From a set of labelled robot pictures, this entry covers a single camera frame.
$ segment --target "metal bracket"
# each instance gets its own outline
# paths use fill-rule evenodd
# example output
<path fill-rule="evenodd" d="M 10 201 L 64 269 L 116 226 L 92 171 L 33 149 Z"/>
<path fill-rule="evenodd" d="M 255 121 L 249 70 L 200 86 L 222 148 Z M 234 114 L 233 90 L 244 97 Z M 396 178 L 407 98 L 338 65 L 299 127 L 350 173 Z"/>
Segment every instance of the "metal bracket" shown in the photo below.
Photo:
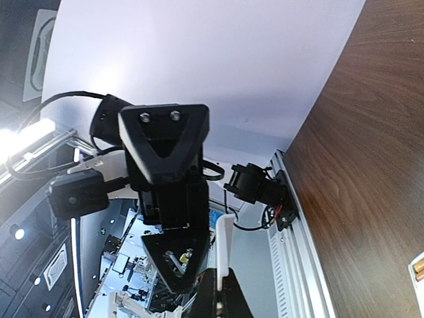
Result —
<path fill-rule="evenodd" d="M 299 217 L 299 209 L 297 208 L 293 193 L 288 184 L 286 173 L 283 170 L 277 172 L 275 181 L 284 186 L 281 197 L 282 208 L 277 216 L 277 228 L 281 232 L 288 228 L 291 223 Z"/>
<path fill-rule="evenodd" d="M 173 293 L 189 293 L 209 248 L 209 232 L 203 229 L 174 229 L 160 235 L 145 235 L 142 241 L 144 250 L 168 289 Z M 178 268 L 174 271 L 175 264 L 169 255 L 179 258 L 187 249 L 193 250 L 187 268 L 183 273 Z"/>

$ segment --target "white ceiling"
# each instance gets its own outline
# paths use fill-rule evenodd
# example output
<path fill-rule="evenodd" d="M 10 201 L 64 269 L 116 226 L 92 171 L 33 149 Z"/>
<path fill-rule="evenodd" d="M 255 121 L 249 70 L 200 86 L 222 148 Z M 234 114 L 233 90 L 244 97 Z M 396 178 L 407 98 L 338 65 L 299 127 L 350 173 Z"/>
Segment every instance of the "white ceiling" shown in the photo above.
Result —
<path fill-rule="evenodd" d="M 286 150 L 364 0 L 62 0 L 43 98 L 83 89 L 134 104 L 204 103 L 205 154 L 266 165 Z M 98 101 L 43 115 L 87 134 Z"/>

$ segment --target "bolt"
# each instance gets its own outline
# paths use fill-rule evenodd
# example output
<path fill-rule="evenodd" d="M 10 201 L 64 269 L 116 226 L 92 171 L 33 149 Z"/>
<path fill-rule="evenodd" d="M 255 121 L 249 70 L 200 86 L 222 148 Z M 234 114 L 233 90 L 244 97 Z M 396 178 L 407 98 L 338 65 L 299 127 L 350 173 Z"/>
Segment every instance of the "bolt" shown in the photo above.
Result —
<path fill-rule="evenodd" d="M 172 111 L 170 116 L 172 121 L 179 121 L 181 119 L 181 113 L 179 111 Z"/>
<path fill-rule="evenodd" d="M 149 123 L 150 122 L 150 114 L 149 113 L 141 113 L 140 119 L 143 123 Z"/>
<path fill-rule="evenodd" d="M 74 205 L 74 204 L 76 204 L 77 203 L 77 198 L 76 197 L 70 197 L 69 199 L 68 199 L 68 201 L 69 201 L 69 203 L 71 203 L 72 205 Z"/>

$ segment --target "black plastic housing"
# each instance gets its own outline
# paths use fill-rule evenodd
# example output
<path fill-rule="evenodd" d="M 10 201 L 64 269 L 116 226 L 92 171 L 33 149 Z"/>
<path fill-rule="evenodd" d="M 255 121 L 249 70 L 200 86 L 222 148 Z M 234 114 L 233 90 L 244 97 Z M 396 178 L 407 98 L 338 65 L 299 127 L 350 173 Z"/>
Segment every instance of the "black plastic housing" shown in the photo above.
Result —
<path fill-rule="evenodd" d="M 181 114 L 180 120 L 171 119 L 173 111 Z M 140 119 L 143 113 L 149 115 L 148 123 Z M 152 185 L 181 181 L 209 132 L 206 105 L 128 106 L 118 118 L 125 149 Z"/>
<path fill-rule="evenodd" d="M 234 170 L 233 176 L 224 188 L 233 193 L 237 199 L 251 204 L 259 201 L 272 207 L 280 204 L 284 188 L 275 181 L 267 179 L 264 169 L 254 164 L 247 164 L 246 167 L 237 164 L 231 169 Z"/>
<path fill-rule="evenodd" d="M 297 208 L 293 192 L 290 189 L 288 178 L 283 170 L 279 170 L 276 174 L 276 182 L 284 187 L 281 194 L 282 209 L 277 217 L 277 228 L 279 231 L 287 228 L 297 217 L 299 217 L 299 209 Z"/>
<path fill-rule="evenodd" d="M 119 136 L 118 113 L 132 105 L 113 95 L 106 95 L 97 108 L 90 125 L 90 136 L 101 139 L 113 146 L 122 145 Z"/>
<path fill-rule="evenodd" d="M 53 212 L 64 220 L 109 206 L 103 175 L 93 169 L 55 177 L 50 182 L 47 196 Z"/>

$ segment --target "wooden panel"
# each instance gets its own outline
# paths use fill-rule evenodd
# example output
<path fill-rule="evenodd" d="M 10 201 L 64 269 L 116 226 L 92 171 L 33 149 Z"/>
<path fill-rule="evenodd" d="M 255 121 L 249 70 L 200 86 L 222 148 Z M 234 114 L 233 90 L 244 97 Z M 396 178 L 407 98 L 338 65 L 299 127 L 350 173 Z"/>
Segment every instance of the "wooden panel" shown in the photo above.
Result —
<path fill-rule="evenodd" d="M 420 317 L 424 1 L 367 1 L 285 161 L 338 316 Z"/>

